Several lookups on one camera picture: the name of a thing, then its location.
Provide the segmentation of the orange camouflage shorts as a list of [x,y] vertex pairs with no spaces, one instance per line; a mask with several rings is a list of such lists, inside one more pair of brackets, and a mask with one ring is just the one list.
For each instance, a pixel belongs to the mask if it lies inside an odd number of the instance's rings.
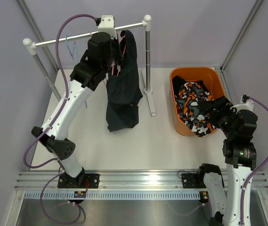
[[216,127],[207,121],[208,115],[201,113],[199,101],[211,101],[213,96],[207,96],[202,90],[196,87],[193,92],[182,90],[179,97],[174,97],[176,102],[176,111],[179,118],[197,137],[205,137],[216,131]]

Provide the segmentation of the black shorts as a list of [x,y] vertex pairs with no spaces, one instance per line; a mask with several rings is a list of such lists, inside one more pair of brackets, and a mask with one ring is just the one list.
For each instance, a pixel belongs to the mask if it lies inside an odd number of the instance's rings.
[[179,97],[180,92],[182,90],[184,90],[185,92],[192,93],[193,92],[193,90],[192,90],[193,87],[196,87],[197,89],[202,90],[202,92],[204,92],[207,96],[211,95],[210,91],[205,86],[203,81],[187,82],[186,80],[184,80],[180,76],[175,76],[172,79],[172,84],[173,84],[173,93],[174,93],[175,97]]

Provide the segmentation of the dark green shorts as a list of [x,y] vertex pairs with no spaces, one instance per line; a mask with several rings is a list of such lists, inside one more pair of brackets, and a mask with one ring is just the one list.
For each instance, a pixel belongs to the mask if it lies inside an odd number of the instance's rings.
[[130,30],[123,30],[120,36],[120,48],[124,53],[123,66],[120,70],[114,67],[106,84],[106,121],[109,132],[131,129],[139,123],[138,104],[142,98],[134,35]]

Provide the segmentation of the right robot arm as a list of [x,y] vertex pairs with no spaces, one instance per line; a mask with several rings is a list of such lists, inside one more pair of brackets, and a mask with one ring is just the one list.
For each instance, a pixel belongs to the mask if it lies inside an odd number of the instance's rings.
[[257,153],[252,143],[257,128],[254,102],[243,95],[237,105],[225,96],[214,101],[200,101],[200,112],[206,121],[225,135],[222,152],[227,166],[228,183],[224,184],[219,166],[202,164],[197,183],[206,187],[212,215],[211,226],[249,226],[252,173],[256,169]]

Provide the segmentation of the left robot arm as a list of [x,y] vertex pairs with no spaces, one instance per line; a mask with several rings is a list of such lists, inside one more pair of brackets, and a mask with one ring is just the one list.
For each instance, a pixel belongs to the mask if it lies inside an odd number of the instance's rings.
[[87,50],[70,74],[68,90],[50,119],[41,127],[32,129],[32,134],[61,164],[64,173],[59,180],[63,188],[87,185],[85,170],[74,154],[76,145],[68,139],[68,131],[84,102],[105,79],[117,59],[121,59],[118,36],[106,32],[93,34],[88,40]]

